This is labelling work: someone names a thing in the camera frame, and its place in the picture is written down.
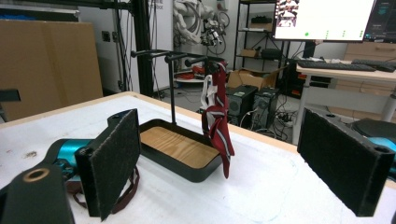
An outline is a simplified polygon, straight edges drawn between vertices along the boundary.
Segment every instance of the desk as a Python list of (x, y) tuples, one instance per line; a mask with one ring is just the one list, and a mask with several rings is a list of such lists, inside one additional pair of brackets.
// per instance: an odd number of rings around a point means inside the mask
[[(170, 105), (124, 92), (0, 125), (0, 188), (40, 162), (59, 138), (95, 138), (107, 117), (137, 108), (139, 121), (171, 121)], [(176, 108), (177, 124), (201, 132), (200, 115)], [(104, 223), (390, 223), (396, 187), (384, 187), (374, 217), (355, 217), (296, 153), (296, 146), (230, 125), (230, 177), (219, 167), (201, 183), (140, 156), (140, 183)], [(70, 197), (77, 223), (100, 223)]]
[(345, 109), (353, 109), (381, 114), (381, 119), (390, 121), (396, 109), (396, 89), (390, 96), (379, 96), (368, 93), (341, 91), (310, 87), (311, 77), (335, 77), (347, 80), (370, 81), (376, 83), (393, 83), (396, 85), (396, 72), (387, 73), (381, 71), (360, 72), (345, 70), (328, 70), (302, 68), (297, 65), (297, 72), (306, 75), (303, 94), (300, 100), (297, 120), (293, 126), (292, 143), (298, 144), (301, 123), (303, 120), (306, 103), (313, 105), (336, 106)]

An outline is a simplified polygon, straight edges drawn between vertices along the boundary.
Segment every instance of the cardboard box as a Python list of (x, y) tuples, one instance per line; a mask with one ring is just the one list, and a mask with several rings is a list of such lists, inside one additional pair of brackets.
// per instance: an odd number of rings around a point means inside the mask
[(0, 20), (0, 103), (7, 121), (103, 97), (93, 27), (83, 22)]
[(259, 56), (259, 52), (255, 49), (242, 49), (241, 56), (254, 58)]
[(259, 90), (263, 87), (274, 88), (276, 85), (277, 75), (282, 71), (281, 67), (272, 72), (258, 71), (248, 68), (242, 68), (232, 71), (228, 78), (228, 88), (236, 88), (240, 85), (255, 86)]

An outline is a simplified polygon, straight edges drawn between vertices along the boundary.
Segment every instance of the black tray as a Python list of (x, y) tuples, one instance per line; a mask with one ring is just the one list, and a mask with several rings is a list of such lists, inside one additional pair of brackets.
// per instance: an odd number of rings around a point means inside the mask
[[(141, 136), (144, 132), (155, 127), (164, 128), (167, 131), (180, 134), (197, 143), (203, 144), (208, 147), (212, 147), (210, 140), (204, 137), (202, 134), (192, 132), (190, 130), (179, 127), (176, 124), (169, 123), (162, 119), (152, 119), (146, 123), (141, 124), (140, 125)], [(191, 182), (204, 181), (205, 179), (207, 179), (208, 176), (210, 176), (213, 173), (213, 171), (215, 171), (222, 164), (221, 157), (217, 152), (216, 155), (214, 155), (213, 157), (211, 156), (208, 157), (209, 162), (205, 166), (200, 168), (194, 168), (180, 160), (175, 159), (171, 155), (168, 155), (160, 151), (157, 148), (148, 146), (147, 144), (144, 143), (143, 139), (142, 139), (141, 154), (151, 159), (152, 161), (159, 163), (163, 167), (173, 171), (174, 173), (183, 176), (184, 178), (190, 180)]]

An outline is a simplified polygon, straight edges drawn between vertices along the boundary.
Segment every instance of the monitor screen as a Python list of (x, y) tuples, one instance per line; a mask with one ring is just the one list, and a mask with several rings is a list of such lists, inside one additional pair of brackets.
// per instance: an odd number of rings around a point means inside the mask
[(396, 0), (377, 0), (364, 40), (396, 43)]
[(361, 42), (375, 0), (276, 0), (273, 38)]

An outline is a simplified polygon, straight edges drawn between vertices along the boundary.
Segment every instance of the wooden tray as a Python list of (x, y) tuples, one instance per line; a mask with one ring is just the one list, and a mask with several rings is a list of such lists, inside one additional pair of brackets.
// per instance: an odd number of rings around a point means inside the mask
[(222, 164), (219, 152), (202, 134), (153, 119), (140, 125), (142, 155), (191, 182), (202, 182)]

